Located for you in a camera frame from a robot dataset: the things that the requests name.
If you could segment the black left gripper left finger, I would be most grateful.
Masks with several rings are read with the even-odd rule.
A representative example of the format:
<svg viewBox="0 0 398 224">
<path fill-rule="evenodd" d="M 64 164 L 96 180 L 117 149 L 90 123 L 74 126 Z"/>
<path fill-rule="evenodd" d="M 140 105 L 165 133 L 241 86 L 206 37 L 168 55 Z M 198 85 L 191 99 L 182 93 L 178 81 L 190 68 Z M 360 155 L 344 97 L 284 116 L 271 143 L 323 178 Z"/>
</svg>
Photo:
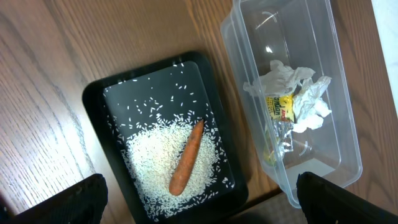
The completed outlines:
<svg viewBox="0 0 398 224">
<path fill-rule="evenodd" d="M 9 223 L 100 223 L 107 203 L 106 180 L 101 174 L 93 174 L 10 218 Z"/>
</svg>

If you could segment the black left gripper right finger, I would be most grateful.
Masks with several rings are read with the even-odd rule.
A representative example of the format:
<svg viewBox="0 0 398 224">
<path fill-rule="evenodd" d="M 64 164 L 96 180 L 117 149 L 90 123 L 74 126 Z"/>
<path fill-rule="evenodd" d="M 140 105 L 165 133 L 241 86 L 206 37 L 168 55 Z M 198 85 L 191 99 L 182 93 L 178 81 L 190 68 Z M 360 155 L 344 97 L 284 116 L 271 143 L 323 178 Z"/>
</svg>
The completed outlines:
<svg viewBox="0 0 398 224">
<path fill-rule="evenodd" d="M 393 223 L 397 215 L 312 173 L 298 175 L 297 197 L 308 223 Z"/>
</svg>

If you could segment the white rice pile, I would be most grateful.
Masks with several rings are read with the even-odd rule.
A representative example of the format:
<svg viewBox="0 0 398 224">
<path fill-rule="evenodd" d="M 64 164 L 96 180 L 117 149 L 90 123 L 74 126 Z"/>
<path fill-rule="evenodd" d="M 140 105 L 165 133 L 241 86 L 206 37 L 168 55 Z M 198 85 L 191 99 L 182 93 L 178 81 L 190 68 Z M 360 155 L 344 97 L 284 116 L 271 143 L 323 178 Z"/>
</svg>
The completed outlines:
<svg viewBox="0 0 398 224">
<path fill-rule="evenodd" d="M 234 189 L 218 125 L 198 65 L 187 61 L 106 87 L 100 95 L 147 216 L 157 222 Z M 181 195 L 169 192 L 172 174 L 198 121 L 204 122 L 197 159 Z"/>
</svg>

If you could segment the white napkin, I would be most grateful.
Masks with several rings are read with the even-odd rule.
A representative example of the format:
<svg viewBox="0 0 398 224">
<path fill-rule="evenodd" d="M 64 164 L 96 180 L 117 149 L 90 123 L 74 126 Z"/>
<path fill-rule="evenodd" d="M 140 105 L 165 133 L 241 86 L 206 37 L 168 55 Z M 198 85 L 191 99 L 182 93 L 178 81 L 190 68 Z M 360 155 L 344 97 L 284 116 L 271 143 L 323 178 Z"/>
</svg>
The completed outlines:
<svg viewBox="0 0 398 224">
<path fill-rule="evenodd" d="M 251 96 L 265 96 L 266 102 L 271 104 L 271 118 L 293 121 L 296 133 L 322 127 L 324 118 L 331 113 L 322 98 L 331 77 L 322 76 L 314 82 L 315 71 L 311 68 L 293 69 L 279 60 L 271 61 L 270 69 L 252 83 L 245 82 L 243 90 Z"/>
</svg>

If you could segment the foil wrapper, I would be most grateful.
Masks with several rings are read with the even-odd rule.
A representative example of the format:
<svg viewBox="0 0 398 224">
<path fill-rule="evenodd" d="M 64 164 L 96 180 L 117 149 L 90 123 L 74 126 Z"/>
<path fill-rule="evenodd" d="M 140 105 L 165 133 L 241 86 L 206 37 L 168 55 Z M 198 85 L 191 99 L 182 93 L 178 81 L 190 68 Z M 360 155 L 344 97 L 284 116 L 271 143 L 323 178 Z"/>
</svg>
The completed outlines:
<svg viewBox="0 0 398 224">
<path fill-rule="evenodd" d="M 293 152 L 292 130 L 294 127 L 293 94 L 266 97 L 266 105 L 271 116 L 272 130 L 276 136 L 277 150 L 264 152 L 263 157 L 269 166 L 275 166 L 277 158 Z"/>
</svg>

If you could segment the orange carrot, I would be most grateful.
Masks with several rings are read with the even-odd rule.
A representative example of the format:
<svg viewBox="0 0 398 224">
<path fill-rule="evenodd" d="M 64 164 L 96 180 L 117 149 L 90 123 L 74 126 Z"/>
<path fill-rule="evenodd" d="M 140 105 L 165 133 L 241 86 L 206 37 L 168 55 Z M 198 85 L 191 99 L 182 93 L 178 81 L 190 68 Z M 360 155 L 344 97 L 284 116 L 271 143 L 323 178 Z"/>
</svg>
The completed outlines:
<svg viewBox="0 0 398 224">
<path fill-rule="evenodd" d="M 198 155 L 203 130 L 204 121 L 201 120 L 194 125 L 187 139 L 177 168 L 169 183 L 169 192 L 174 196 L 181 195 L 187 186 Z"/>
</svg>

